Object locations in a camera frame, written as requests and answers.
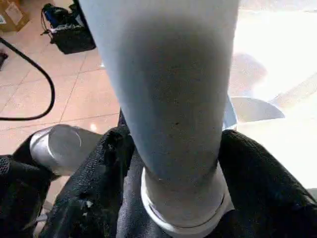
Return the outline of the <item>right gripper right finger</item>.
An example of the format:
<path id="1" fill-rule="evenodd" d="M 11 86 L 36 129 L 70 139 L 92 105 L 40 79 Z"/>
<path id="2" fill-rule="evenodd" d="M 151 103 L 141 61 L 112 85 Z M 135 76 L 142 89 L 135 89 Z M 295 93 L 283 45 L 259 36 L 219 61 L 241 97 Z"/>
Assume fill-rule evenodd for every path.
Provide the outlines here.
<path id="1" fill-rule="evenodd" d="M 315 238 L 317 202 L 263 146 L 234 130 L 222 133 L 219 158 L 234 210 L 219 238 Z"/>

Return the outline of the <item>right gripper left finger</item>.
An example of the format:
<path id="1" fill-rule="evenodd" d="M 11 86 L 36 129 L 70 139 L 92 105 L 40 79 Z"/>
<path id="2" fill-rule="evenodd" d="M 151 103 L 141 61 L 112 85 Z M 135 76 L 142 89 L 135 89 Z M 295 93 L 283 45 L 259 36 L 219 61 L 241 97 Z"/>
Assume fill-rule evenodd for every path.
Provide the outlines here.
<path id="1" fill-rule="evenodd" d="M 103 135 L 57 196 L 41 238 L 114 238 L 135 145 L 127 127 Z"/>

